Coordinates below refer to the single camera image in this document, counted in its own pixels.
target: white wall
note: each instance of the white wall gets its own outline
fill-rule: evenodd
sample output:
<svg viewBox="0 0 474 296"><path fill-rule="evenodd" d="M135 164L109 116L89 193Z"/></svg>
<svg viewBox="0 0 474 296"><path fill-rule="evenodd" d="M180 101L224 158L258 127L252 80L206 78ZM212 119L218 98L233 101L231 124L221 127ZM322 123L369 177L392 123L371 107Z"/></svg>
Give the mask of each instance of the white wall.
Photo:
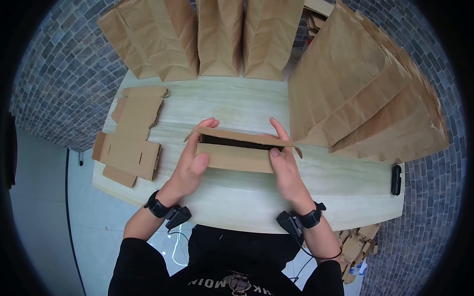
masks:
<svg viewBox="0 0 474 296"><path fill-rule="evenodd" d="M52 295L83 296L66 216L67 149L18 128L17 137L16 185L10 198L20 240Z"/></svg>

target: kraft paper bag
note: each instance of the kraft paper bag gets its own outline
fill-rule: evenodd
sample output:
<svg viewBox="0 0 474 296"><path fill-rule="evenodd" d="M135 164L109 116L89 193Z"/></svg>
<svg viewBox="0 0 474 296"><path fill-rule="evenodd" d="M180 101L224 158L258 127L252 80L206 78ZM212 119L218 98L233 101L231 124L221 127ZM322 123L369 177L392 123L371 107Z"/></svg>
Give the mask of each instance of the kraft paper bag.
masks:
<svg viewBox="0 0 474 296"><path fill-rule="evenodd" d="M282 81L304 0L248 0L244 24L244 77Z"/></svg>
<svg viewBox="0 0 474 296"><path fill-rule="evenodd" d="M402 163L449 146L439 98L405 49L400 58L410 82L377 114L332 146L336 155Z"/></svg>
<svg viewBox="0 0 474 296"><path fill-rule="evenodd" d="M240 76L244 0L197 0L199 75Z"/></svg>
<svg viewBox="0 0 474 296"><path fill-rule="evenodd" d="M123 0L97 24L137 78L197 78L197 15L188 0Z"/></svg>
<svg viewBox="0 0 474 296"><path fill-rule="evenodd" d="M393 55L396 46L374 38L374 27L336 3L288 80L293 142L334 145L409 81Z"/></svg>

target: person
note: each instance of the person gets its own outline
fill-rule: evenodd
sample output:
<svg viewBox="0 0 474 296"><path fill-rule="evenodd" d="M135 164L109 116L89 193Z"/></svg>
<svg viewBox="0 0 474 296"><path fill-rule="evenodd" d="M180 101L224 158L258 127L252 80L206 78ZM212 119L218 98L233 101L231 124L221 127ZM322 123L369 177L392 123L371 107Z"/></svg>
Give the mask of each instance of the person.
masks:
<svg viewBox="0 0 474 296"><path fill-rule="evenodd" d="M270 123L280 139L289 140L283 126L274 118ZM209 118L197 126L217 127ZM200 134L193 133L184 148L174 173L156 193L155 199L172 207L201 183L209 156L194 157ZM301 180L292 149L269 151L276 174L276 186L299 215L316 209L316 204ZM189 264L169 276L164 258L148 239L164 218L141 207L127 222L120 253L109 285L109 295L343 295L339 265L340 247L324 216L314 227L303 229L306 244L318 266L303 290L283 273L300 245L289 234L246 233L196 225L189 238Z"/></svg>

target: light wood tabletop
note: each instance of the light wood tabletop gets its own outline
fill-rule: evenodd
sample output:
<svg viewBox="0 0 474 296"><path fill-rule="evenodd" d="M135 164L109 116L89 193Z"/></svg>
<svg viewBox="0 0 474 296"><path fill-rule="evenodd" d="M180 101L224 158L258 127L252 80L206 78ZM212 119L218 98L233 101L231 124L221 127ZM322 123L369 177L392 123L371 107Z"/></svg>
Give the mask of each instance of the light wood tabletop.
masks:
<svg viewBox="0 0 474 296"><path fill-rule="evenodd" d="M288 63L284 77L294 68ZM163 85L164 99L157 124L148 141L162 144L154 181L141 178L133 188L102 175L96 161L92 184L131 204L143 205L170 177L184 148L185 136L201 120L215 117L220 128L249 134L275 134L269 118L290 130L286 81L200 76L197 80L162 83L158 77L137 80L128 71L107 115L103 131L113 133L111 118L122 89ZM334 231L361 227L398 217L405 192L405 168L401 164L401 193L390 194L392 165L330 155L327 147L299 145L303 159L295 157L301 177L316 202L323 202L324 216ZM258 233L285 233L276 222L290 205L275 187L275 175L208 168L202 184L179 203L191 211L190 222L212 227Z"/></svg>

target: wrist-mounted device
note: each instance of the wrist-mounted device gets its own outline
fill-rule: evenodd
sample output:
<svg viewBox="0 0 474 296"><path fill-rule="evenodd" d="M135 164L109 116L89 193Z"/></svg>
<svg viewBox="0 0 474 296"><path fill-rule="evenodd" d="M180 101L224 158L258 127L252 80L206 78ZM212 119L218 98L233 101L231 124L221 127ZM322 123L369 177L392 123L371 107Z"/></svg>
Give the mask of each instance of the wrist-mounted device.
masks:
<svg viewBox="0 0 474 296"><path fill-rule="evenodd" d="M286 230L292 237L300 240L302 237L301 229L311 228L321 221L321 211L325 211L326 207L323 203L316 203L316 210L312 210L309 214L298 215L295 211L287 213L286 211L281 212L276 218L278 224Z"/></svg>
<svg viewBox="0 0 474 296"><path fill-rule="evenodd" d="M150 212L158 218L165 218L169 220L166 223L166 228L173 229L180 224L188 221L191 218L191 212L187 207L181 207L180 205L174 205L173 207L163 206L159 200L156 199L156 194L159 190L152 193L148 202L144 207L150 209Z"/></svg>

